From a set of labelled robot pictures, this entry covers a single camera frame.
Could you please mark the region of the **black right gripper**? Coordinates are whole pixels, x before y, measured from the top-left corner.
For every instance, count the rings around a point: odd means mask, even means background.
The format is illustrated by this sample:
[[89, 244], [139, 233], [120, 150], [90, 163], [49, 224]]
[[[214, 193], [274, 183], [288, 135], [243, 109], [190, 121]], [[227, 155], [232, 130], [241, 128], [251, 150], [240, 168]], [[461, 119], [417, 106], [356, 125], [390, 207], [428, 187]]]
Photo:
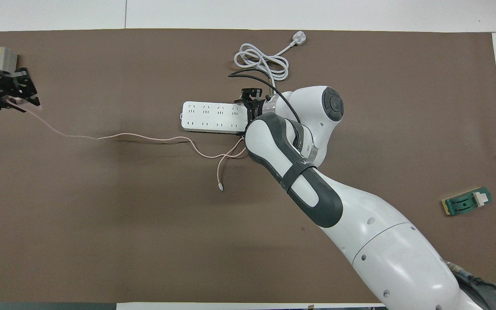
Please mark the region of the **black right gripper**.
[[[247, 110], [247, 126], [250, 125], [263, 112], [263, 105], [266, 100], [262, 100], [263, 89], [243, 88], [239, 99], [233, 101], [234, 104], [242, 104]], [[245, 140], [246, 132], [236, 132], [236, 136]]]

